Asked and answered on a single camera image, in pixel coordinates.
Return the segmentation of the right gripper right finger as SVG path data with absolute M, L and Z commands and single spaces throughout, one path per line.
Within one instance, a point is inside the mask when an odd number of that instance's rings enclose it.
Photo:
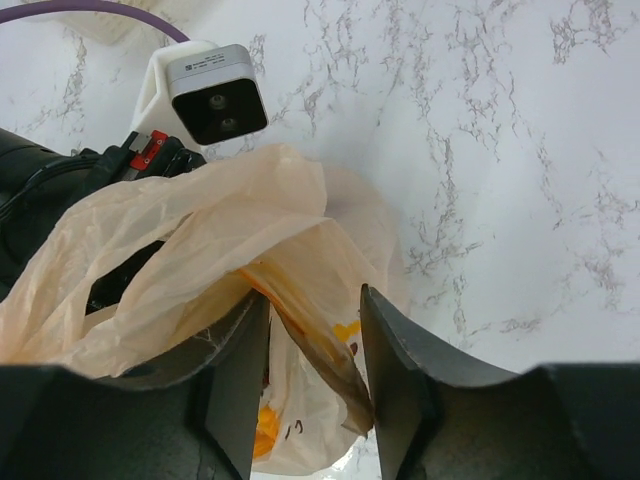
M 370 286 L 361 324 L 385 479 L 635 479 L 639 367 L 514 373 L 403 315 Z

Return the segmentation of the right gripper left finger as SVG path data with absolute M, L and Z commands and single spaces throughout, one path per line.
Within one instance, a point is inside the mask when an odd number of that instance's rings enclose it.
M 5 479 L 246 479 L 269 329 L 260 294 L 119 378 L 1 370 Z

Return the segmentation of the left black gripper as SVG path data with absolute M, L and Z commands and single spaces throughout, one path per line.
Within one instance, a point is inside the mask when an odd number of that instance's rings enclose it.
M 158 130 L 150 135 L 133 132 L 118 153 L 124 154 L 124 163 L 108 185 L 148 177 L 173 178 L 205 165 L 200 153 L 187 149 L 176 137 Z M 135 275 L 163 245 L 163 241 L 154 241 L 96 280 L 91 287 L 86 312 L 94 313 L 117 304 Z

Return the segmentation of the peach banana-print plastic bag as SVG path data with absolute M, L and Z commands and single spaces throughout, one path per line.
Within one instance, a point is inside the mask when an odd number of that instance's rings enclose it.
M 372 428 L 360 291 L 408 304 L 395 216 L 358 174 L 270 145 L 70 208 L 1 304 L 1 361 L 118 377 L 268 300 L 258 469 L 309 475 Z

